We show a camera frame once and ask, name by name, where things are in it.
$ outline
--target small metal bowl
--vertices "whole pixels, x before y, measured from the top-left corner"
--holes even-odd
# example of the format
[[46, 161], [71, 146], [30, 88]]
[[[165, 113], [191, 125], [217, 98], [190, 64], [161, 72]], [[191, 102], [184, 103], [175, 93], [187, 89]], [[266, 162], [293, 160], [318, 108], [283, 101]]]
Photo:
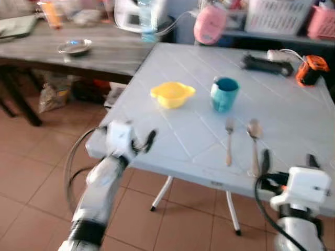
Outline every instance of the small metal bowl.
[[92, 46], [88, 39], [75, 39], [62, 43], [58, 46], [58, 52], [70, 56], [81, 56], [86, 54]]

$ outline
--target yellow plastic bowl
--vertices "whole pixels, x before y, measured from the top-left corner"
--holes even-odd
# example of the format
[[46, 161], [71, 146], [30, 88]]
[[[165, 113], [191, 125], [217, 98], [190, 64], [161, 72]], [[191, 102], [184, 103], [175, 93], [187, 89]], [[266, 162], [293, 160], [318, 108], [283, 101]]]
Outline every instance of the yellow plastic bowl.
[[151, 89], [151, 97], [157, 98], [165, 108], [180, 107], [194, 94], [193, 87], [179, 82], [165, 82]]

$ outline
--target gray table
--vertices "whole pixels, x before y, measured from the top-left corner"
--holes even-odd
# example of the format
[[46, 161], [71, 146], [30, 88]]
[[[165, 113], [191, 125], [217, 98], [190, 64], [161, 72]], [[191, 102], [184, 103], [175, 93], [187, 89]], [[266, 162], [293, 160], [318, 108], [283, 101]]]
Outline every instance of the gray table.
[[[160, 43], [155, 46], [102, 124], [112, 120], [132, 121], [135, 133], [144, 141], [158, 129], [157, 140], [148, 154], [136, 158], [133, 166], [192, 181], [204, 186], [253, 196], [252, 140], [246, 125], [258, 118], [263, 128], [259, 155], [272, 153], [272, 170], [287, 172], [305, 165], [306, 154], [314, 154], [321, 167], [335, 181], [335, 109], [325, 82], [301, 88], [294, 76], [285, 78], [266, 72], [243, 71], [238, 65], [246, 50], [195, 47]], [[251, 51], [255, 56], [266, 52]], [[217, 113], [210, 105], [215, 76], [231, 77], [240, 84], [233, 109]], [[150, 97], [150, 89], [166, 81], [179, 81], [196, 89], [181, 108], [164, 109]], [[232, 157], [226, 166], [225, 122], [233, 117]], [[105, 155], [105, 136], [95, 132], [86, 144], [91, 156]], [[335, 187], [321, 212], [335, 216]], [[272, 194], [262, 193], [263, 199]]]
[[[92, 50], [80, 58], [64, 60], [57, 51], [61, 42], [71, 39], [90, 39]], [[139, 34], [118, 29], [112, 24], [93, 28], [78, 28], [66, 24], [60, 30], [49, 28], [45, 21], [37, 23], [28, 37], [0, 40], [0, 77], [11, 96], [29, 121], [38, 126], [41, 121], [15, 88], [7, 73], [11, 67], [54, 71], [128, 84], [152, 45], [143, 43]]]

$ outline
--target spoon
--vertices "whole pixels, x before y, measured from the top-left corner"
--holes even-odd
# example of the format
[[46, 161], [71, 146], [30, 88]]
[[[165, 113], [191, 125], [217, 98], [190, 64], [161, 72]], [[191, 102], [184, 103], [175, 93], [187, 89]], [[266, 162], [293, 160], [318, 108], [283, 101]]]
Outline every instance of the spoon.
[[234, 131], [234, 120], [232, 118], [228, 118], [226, 121], [226, 131], [228, 133], [228, 146], [227, 146], [227, 158], [226, 164], [227, 166], [231, 165], [231, 134]]
[[249, 171], [249, 174], [258, 177], [260, 171], [257, 154], [257, 139], [259, 139], [262, 135], [262, 128], [257, 119], [252, 119], [249, 121], [247, 133], [253, 139], [253, 163], [252, 169]]

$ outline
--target tiled floor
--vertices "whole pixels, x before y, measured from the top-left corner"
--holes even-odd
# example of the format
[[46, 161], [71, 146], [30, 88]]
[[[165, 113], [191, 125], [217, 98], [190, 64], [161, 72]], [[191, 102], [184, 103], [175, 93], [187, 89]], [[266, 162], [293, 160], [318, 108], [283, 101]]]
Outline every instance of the tiled floor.
[[[37, 98], [29, 98], [37, 107]], [[41, 128], [0, 111], [0, 250], [57, 250], [66, 239], [71, 214], [63, 194], [66, 154], [104, 110], [82, 102], [41, 115]], [[96, 162], [79, 149], [74, 167]], [[273, 251], [274, 230], [253, 199], [233, 195], [242, 236], [233, 231], [225, 193], [175, 179], [155, 212], [154, 196], [166, 177], [126, 170], [118, 191], [103, 250], [115, 251]], [[79, 176], [75, 193], [81, 194]], [[324, 219], [325, 243], [335, 250], [335, 220]]]

